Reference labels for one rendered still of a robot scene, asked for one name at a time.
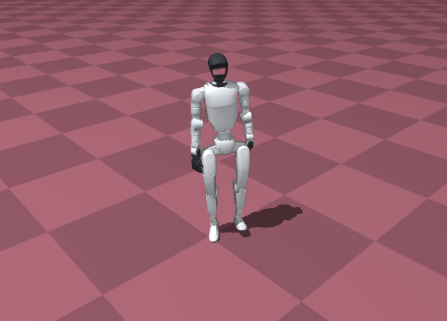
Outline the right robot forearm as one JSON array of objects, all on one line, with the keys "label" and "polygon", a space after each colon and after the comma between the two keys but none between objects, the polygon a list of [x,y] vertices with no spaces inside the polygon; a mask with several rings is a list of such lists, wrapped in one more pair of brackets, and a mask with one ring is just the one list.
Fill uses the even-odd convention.
[{"label": "right robot forearm", "polygon": [[201,142],[200,142],[200,135],[201,130],[194,130],[195,129],[195,123],[193,120],[191,120],[191,127],[190,127],[190,134],[191,134],[191,154],[197,156],[197,150],[200,149]]}]

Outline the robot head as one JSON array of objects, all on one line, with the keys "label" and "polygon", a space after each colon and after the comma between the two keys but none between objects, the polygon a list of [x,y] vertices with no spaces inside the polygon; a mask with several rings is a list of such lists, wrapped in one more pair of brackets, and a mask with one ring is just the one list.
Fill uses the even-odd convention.
[{"label": "robot head", "polygon": [[[214,80],[211,82],[216,82],[217,84],[212,84],[212,86],[214,87],[224,87],[227,85],[226,83],[223,83],[224,79],[227,76],[227,72],[228,72],[228,62],[227,59],[225,58],[225,56],[223,54],[220,53],[215,53],[212,54],[209,59],[208,59],[208,66],[210,68],[210,72],[212,74],[212,77],[214,78]],[[220,75],[214,75],[212,70],[214,69],[219,69],[219,68],[226,68],[225,74],[220,74]],[[210,83],[210,84],[211,84]]]}]

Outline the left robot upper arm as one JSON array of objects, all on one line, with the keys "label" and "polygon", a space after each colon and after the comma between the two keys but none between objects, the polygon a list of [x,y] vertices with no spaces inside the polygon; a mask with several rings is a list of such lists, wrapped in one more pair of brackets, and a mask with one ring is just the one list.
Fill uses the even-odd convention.
[{"label": "left robot upper arm", "polygon": [[240,99],[240,106],[242,109],[242,112],[240,113],[240,119],[243,122],[251,121],[251,113],[249,111],[250,108],[250,90],[246,83],[244,82],[235,82],[235,85],[237,87],[238,93],[239,93],[239,99]]}]

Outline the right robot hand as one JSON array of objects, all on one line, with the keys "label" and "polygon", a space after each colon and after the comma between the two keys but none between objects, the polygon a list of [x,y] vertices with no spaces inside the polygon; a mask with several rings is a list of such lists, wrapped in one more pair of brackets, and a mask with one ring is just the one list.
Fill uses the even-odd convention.
[{"label": "right robot hand", "polygon": [[203,168],[203,164],[201,163],[201,160],[199,158],[200,157],[200,149],[198,149],[196,153],[197,153],[197,156],[195,156],[193,154],[191,155],[191,157],[193,157],[191,160],[192,168],[193,168],[193,170],[195,170],[199,173],[203,173],[203,171],[201,169],[201,167]]}]

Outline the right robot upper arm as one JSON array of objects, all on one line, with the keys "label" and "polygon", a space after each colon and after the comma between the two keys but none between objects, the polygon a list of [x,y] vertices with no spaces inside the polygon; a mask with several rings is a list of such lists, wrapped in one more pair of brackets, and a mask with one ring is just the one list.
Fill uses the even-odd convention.
[{"label": "right robot upper arm", "polygon": [[203,128],[203,119],[200,118],[202,101],[204,99],[205,88],[197,88],[191,92],[191,120],[195,123],[195,129]]}]

